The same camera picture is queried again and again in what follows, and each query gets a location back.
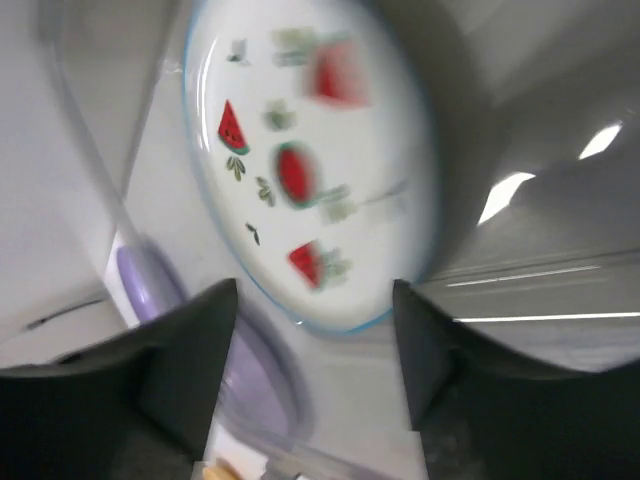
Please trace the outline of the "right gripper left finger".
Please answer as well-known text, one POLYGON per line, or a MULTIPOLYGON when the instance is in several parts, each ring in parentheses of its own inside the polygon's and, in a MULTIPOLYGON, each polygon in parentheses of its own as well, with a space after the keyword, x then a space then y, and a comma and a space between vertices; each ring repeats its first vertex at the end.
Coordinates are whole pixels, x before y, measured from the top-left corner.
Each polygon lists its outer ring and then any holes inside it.
POLYGON ((238 310, 223 280, 152 322, 1 372, 5 479, 188 479, 204 457, 238 310))

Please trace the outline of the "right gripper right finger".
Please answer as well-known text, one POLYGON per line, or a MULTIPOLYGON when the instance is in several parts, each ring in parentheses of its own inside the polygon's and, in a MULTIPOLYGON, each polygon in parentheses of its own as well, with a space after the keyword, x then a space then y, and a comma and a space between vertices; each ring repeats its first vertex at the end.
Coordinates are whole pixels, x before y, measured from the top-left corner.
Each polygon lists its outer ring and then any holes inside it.
POLYGON ((639 364, 596 373, 520 353, 394 283, 409 421, 432 479, 635 479, 639 364))

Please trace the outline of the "white watermelon pattern plate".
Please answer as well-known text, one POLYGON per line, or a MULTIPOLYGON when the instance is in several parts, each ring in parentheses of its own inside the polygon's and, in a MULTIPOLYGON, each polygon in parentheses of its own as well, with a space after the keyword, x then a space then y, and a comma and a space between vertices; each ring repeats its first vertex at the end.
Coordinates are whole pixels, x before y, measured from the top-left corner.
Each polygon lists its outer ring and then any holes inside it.
POLYGON ((183 111, 216 227, 291 319, 357 332, 390 313, 395 280, 426 277, 434 115, 376 2, 197 2, 183 111))

